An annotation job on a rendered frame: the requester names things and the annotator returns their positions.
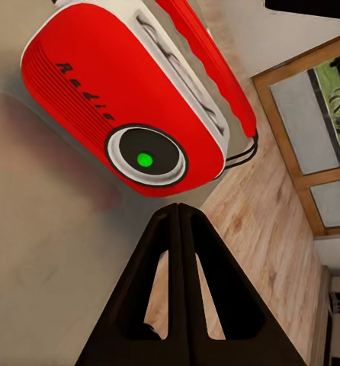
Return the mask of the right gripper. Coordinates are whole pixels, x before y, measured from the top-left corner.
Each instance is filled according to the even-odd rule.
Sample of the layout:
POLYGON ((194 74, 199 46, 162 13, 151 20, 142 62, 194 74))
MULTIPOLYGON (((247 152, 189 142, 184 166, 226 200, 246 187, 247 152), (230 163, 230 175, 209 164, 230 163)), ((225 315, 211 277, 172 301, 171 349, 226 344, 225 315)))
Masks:
POLYGON ((266 8, 340 19, 340 0, 265 0, 266 8))

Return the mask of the radio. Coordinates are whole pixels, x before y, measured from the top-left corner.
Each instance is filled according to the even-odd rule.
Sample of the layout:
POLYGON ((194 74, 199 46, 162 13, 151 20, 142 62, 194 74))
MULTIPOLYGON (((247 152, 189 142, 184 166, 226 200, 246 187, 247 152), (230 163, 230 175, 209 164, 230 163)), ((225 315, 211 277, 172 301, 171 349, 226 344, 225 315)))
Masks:
POLYGON ((58 11, 21 56, 30 95, 138 193, 164 197, 217 180, 258 149, 256 116, 186 0, 156 0, 253 137, 225 166, 229 127, 142 0, 52 0, 58 11))

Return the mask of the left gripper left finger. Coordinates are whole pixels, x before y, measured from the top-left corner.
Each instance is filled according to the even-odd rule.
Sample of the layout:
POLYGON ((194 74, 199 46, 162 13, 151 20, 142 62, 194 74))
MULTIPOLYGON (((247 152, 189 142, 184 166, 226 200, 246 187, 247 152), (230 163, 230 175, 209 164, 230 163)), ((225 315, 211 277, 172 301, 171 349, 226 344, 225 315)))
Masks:
POLYGON ((75 366, 190 366, 178 204, 156 211, 75 366), (168 337, 140 340, 160 258, 168 251, 168 337))

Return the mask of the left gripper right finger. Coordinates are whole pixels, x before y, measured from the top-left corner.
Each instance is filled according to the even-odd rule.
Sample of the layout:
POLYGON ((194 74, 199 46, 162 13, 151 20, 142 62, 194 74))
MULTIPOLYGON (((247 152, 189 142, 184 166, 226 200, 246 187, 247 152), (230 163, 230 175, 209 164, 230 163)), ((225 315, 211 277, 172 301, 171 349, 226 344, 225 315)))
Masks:
POLYGON ((190 366, 307 366, 207 216, 178 205, 190 366), (208 336, 195 253, 226 340, 208 336))

